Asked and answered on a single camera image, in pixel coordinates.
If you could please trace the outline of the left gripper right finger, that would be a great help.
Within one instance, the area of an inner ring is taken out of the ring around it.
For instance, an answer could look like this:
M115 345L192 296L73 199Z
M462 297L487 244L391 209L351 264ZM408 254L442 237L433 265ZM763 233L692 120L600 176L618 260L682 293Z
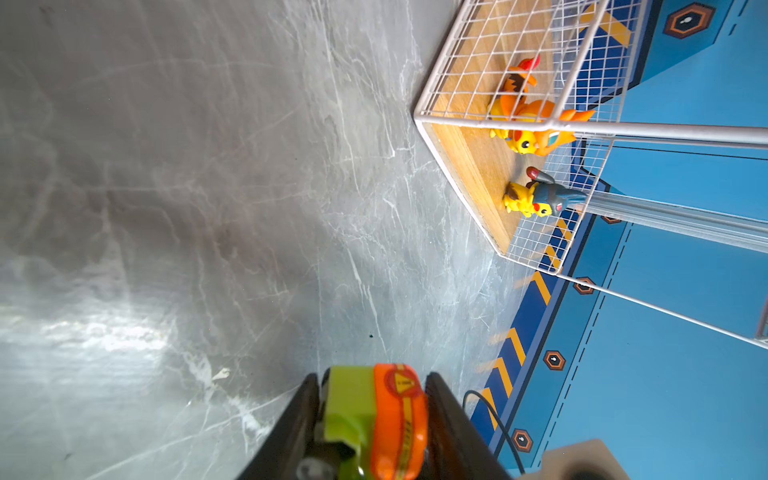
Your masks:
M428 406L425 479L510 479L442 376L431 372L425 382Z

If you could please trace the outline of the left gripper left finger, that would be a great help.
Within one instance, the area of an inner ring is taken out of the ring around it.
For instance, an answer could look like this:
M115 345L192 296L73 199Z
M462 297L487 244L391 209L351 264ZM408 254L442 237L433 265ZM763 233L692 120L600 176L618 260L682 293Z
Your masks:
M237 480L297 479L299 463L312 442L319 409L319 381L309 374L299 385L272 431Z

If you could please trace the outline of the green orange toy truck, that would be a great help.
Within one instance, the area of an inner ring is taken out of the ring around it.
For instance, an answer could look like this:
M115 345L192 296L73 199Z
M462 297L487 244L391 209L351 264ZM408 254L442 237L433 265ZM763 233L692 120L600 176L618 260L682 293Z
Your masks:
M416 479L428 445L427 398L402 363L334 366L298 479Z

